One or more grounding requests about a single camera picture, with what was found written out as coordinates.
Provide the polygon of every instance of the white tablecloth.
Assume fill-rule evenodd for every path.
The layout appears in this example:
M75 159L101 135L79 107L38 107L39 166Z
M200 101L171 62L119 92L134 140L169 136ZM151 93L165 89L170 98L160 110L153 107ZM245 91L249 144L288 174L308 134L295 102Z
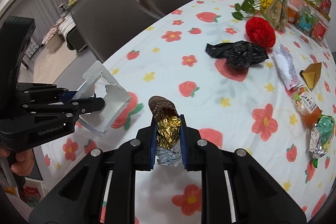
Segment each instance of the white tablecloth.
M107 151L134 138L151 122L149 98L160 95L174 102L187 125L203 138L223 150L241 147L251 153L309 220L333 184L336 141L314 169L307 151L309 129L277 75L273 54L236 75L225 60L205 53L207 43L248 40L246 22L231 15L237 2L242 0L194 0L113 54L104 65L132 95L128 113L102 138L76 126L72 135L43 145L53 177L61 179L91 148ZM292 25L276 37L274 47L283 44L288 49L297 71L323 62L312 95L324 114L336 118L336 67L330 50ZM140 224L200 223L200 188L200 172L186 172L182 165L155 165L152 172L137 172L135 216Z

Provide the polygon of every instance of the yellow paper box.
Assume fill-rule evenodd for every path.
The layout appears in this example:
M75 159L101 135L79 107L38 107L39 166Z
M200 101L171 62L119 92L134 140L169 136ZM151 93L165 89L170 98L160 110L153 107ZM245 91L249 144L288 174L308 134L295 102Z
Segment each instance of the yellow paper box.
M300 75L304 79L307 87L312 90L321 76L322 63L310 64L305 70L302 70Z

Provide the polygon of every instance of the snack bag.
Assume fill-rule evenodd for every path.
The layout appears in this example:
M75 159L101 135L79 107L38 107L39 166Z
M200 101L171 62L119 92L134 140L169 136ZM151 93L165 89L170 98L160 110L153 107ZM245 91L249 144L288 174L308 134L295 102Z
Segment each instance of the snack bag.
M314 123L316 123L322 113L322 110L319 109L313 100L309 89L302 85L293 91L291 97L296 105L296 109L302 115L302 119L306 125L311 127Z

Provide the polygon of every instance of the gold foil wrapper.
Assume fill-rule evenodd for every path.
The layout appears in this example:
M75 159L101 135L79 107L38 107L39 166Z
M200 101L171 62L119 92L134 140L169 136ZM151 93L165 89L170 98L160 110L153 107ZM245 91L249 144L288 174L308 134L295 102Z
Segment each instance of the gold foil wrapper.
M179 140L179 129L181 120L177 116L165 115L157 122L157 142L158 146L171 149L172 146Z

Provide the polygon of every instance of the glass vase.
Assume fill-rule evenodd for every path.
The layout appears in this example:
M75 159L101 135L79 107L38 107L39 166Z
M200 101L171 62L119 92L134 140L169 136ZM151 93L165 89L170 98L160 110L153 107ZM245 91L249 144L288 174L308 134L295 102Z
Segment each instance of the glass vase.
M268 16L267 20L271 26L283 31L288 22L288 0L273 0L267 7L265 14Z

